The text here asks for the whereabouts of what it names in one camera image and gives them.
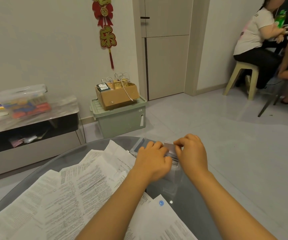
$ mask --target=beige stool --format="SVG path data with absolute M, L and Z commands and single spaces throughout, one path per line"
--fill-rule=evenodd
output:
M 240 71 L 242 69 L 252 69 L 252 78 L 250 80 L 250 94 L 248 96 L 248 100 L 254 100 L 254 96 L 256 93 L 256 84 L 257 84 L 257 79 L 258 79 L 258 67 L 252 64 L 244 63 L 244 62 L 237 62 L 235 70 L 227 84 L 227 87 L 225 89 L 225 92 L 223 95 L 227 96 L 229 90 L 234 87 L 235 82 L 240 74 Z

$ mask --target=left hand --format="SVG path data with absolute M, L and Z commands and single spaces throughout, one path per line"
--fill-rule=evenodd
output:
M 172 158 L 164 157 L 167 152 L 168 149 L 160 141 L 150 141 L 146 148 L 141 147 L 138 150 L 132 171 L 142 175 L 148 183 L 158 181 L 172 168 Z
M 277 42 L 278 44 L 280 44 L 280 43 L 282 43 L 283 41 L 284 41 L 284 36 L 281 34 L 280 36 L 277 37 L 276 42 Z

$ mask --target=hair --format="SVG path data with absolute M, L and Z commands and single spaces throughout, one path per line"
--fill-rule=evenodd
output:
M 265 8 L 269 2 L 270 2 L 270 0 L 264 0 L 264 3 L 263 3 L 263 5 L 262 5 L 262 7 L 260 8 L 260 10 L 262 10 L 263 8 Z

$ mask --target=door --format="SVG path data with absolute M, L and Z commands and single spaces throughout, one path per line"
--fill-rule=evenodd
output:
M 140 0 L 147 97 L 184 92 L 193 0 Z

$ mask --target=grey tile floor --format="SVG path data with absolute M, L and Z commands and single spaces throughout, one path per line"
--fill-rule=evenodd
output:
M 267 97 L 248 101 L 238 89 L 222 92 L 149 101 L 146 128 L 122 136 L 173 141 L 198 135 L 218 181 L 279 240 L 288 240 L 288 106 L 270 106 L 258 118 Z M 86 141 L 102 138 L 97 123 L 84 128 Z M 32 171 L 1 179 L 0 199 Z

